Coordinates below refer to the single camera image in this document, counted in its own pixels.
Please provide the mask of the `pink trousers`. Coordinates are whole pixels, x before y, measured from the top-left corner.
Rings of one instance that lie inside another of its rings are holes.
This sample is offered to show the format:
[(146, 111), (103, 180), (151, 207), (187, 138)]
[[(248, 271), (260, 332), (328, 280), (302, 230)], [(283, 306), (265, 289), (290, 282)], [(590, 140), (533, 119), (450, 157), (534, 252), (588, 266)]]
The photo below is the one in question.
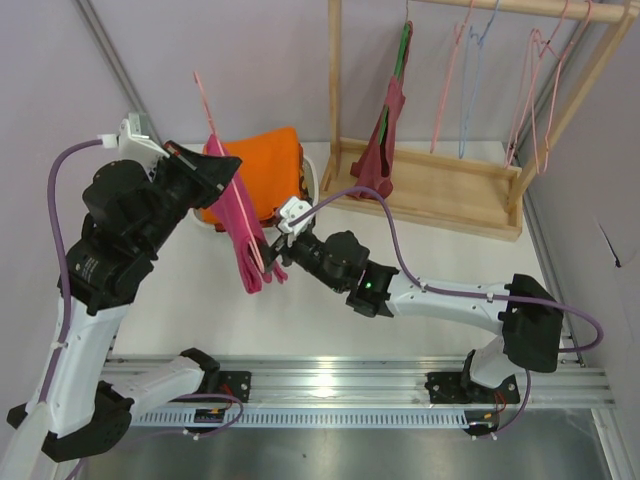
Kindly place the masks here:
[[(234, 176), (257, 244), (266, 240), (263, 228), (276, 223), (277, 210), (299, 193), (300, 145), (296, 131), (283, 127), (234, 142), (220, 150), (211, 135), (203, 148), (209, 156), (235, 156), (242, 160)], [(205, 222), (224, 229), (232, 241), (240, 278), (247, 293), (258, 293), (276, 280), (272, 271), (262, 274), (254, 263), (250, 235), (230, 184), (220, 199), (201, 211)]]

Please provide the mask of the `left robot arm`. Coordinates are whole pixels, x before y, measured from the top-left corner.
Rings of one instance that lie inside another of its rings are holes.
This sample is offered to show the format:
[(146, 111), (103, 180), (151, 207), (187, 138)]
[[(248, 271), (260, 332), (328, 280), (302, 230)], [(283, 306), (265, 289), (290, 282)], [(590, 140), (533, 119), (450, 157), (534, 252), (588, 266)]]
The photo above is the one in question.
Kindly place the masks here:
[(3, 478), (25, 477), (39, 454), (62, 463), (105, 453), (137, 417), (183, 396), (215, 393), (219, 363), (195, 348), (137, 380), (108, 383), (101, 373), (163, 244), (190, 210), (219, 199), (240, 166), (237, 157), (170, 141), (153, 173), (132, 159), (95, 173), (82, 196), (80, 239), (58, 251), (61, 299), (47, 367), (32, 399), (7, 416), (16, 434)]

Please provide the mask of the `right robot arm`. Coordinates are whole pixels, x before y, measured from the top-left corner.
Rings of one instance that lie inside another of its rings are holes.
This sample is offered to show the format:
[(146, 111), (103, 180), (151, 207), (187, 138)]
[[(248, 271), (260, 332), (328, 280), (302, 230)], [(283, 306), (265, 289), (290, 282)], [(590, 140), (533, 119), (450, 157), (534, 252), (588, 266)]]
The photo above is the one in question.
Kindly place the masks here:
[(483, 348), (467, 354), (459, 372), (427, 376), (434, 404), (515, 404), (519, 371), (553, 373), (560, 353), (562, 312), (532, 277), (516, 274), (505, 285), (479, 285), (453, 294), (445, 287), (420, 286), (398, 269), (378, 264), (350, 231), (326, 240), (302, 233), (289, 241), (261, 242), (269, 269), (281, 260), (296, 264), (332, 291), (343, 294), (355, 313), (373, 318), (425, 316), (480, 328), (493, 334)]

